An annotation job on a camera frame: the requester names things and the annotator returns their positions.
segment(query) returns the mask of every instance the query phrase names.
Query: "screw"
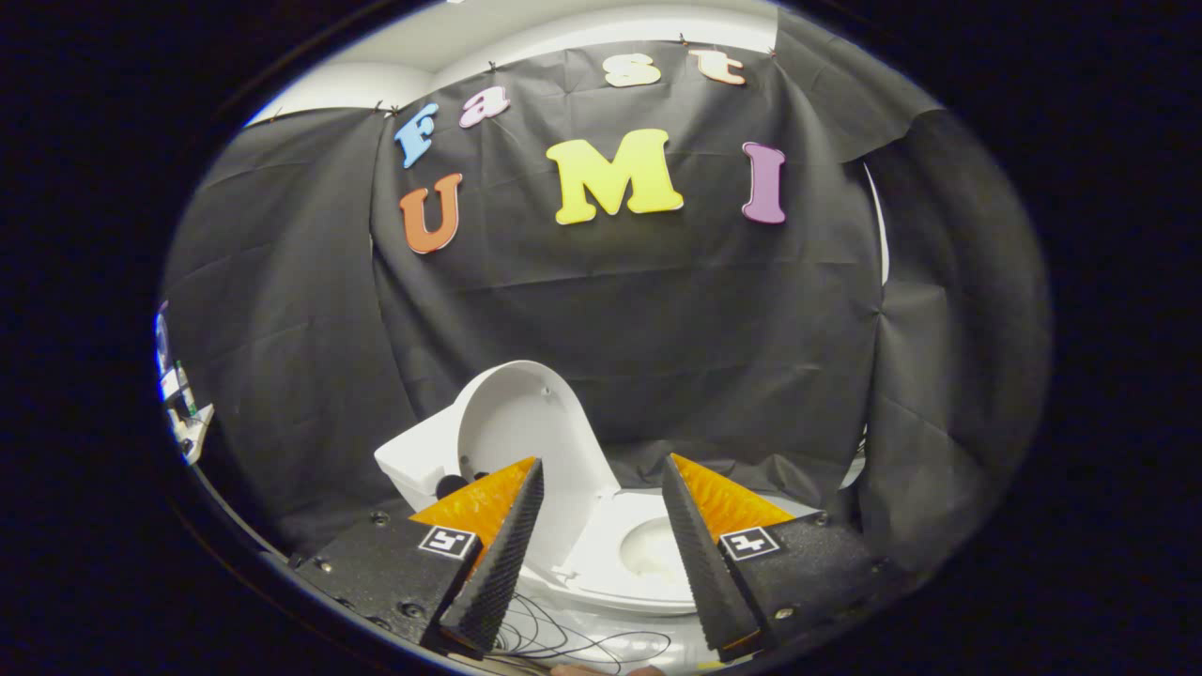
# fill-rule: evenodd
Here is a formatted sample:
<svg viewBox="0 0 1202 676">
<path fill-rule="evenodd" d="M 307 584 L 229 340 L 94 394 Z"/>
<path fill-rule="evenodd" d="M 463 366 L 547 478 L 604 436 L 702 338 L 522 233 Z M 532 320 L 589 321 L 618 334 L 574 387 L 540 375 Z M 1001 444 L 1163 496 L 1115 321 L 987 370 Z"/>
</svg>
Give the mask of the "screw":
<svg viewBox="0 0 1202 676">
<path fill-rule="evenodd" d="M 416 618 L 416 619 L 421 619 L 422 617 L 426 617 L 426 609 L 423 609 L 422 606 L 419 606 L 417 604 L 397 604 L 397 609 L 400 610 L 400 612 L 405 617 L 412 617 L 412 618 Z"/>
</svg>

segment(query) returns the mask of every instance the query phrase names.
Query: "toilet lid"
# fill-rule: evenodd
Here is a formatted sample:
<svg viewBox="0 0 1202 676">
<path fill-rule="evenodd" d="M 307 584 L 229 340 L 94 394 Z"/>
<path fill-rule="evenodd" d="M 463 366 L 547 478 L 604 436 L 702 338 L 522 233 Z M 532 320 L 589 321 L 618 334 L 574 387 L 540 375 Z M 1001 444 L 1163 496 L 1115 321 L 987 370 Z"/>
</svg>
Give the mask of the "toilet lid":
<svg viewBox="0 0 1202 676">
<path fill-rule="evenodd" d="M 620 488 L 576 393 L 546 366 L 514 361 L 477 375 L 454 405 L 465 475 L 542 458 L 543 500 L 525 564 L 553 575 L 601 500 Z"/>
</svg>

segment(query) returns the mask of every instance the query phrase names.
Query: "black curtain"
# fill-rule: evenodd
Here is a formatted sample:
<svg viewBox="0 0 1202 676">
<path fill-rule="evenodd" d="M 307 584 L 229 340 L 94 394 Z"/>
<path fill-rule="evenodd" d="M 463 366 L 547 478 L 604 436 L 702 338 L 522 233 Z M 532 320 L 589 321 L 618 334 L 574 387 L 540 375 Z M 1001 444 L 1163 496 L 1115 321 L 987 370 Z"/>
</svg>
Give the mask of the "black curtain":
<svg viewBox="0 0 1202 676">
<path fill-rule="evenodd" d="M 399 115 L 314 111 L 233 141 L 180 225 L 169 331 L 286 548 L 394 498 L 373 451 L 516 358 L 567 379 L 624 486 L 657 485 L 676 451 L 754 490 L 850 499 L 915 568 L 981 523 L 1047 379 L 1030 225 L 929 96 L 805 19 L 779 25 L 775 55 L 719 47 L 742 87 L 703 76 L 697 46 L 623 42 L 505 65 Z M 633 52 L 661 79 L 608 85 L 601 61 Z M 460 129 L 492 85 L 510 109 Z M 404 170 L 393 136 L 429 102 L 433 146 Z M 648 128 L 668 134 L 684 207 L 557 224 L 547 148 L 613 158 Z M 784 224 L 740 213 L 748 141 L 787 158 Z M 430 189 L 436 227 L 434 182 L 453 172 L 458 233 L 417 255 L 398 201 Z M 865 422 L 867 473 L 840 492 Z"/>
</svg>

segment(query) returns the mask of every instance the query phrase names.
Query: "hand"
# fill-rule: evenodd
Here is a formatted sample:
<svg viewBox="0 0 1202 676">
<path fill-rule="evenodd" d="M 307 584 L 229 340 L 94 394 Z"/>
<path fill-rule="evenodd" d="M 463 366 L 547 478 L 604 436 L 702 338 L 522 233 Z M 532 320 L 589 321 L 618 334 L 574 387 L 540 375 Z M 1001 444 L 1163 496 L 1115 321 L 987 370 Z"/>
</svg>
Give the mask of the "hand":
<svg viewBox="0 0 1202 676">
<path fill-rule="evenodd" d="M 551 676 L 613 676 L 608 671 L 597 671 L 591 666 L 579 664 L 560 664 L 551 670 Z M 664 671 L 655 666 L 639 666 L 626 676 L 665 676 Z"/>
</svg>

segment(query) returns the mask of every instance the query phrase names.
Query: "white toilet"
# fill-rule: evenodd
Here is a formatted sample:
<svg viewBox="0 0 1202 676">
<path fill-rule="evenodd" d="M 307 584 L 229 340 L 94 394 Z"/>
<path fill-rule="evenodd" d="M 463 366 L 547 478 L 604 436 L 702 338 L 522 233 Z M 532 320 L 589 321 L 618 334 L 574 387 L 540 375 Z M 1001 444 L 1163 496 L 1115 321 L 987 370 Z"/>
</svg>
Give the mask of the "white toilet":
<svg viewBox="0 0 1202 676">
<path fill-rule="evenodd" d="M 623 491 L 571 387 L 516 361 L 481 373 L 456 402 L 375 452 L 415 510 L 441 478 L 472 479 L 540 457 L 545 497 L 522 582 L 590 606 L 656 616 L 696 611 L 660 491 Z M 769 498 L 795 516 L 810 508 Z"/>
</svg>

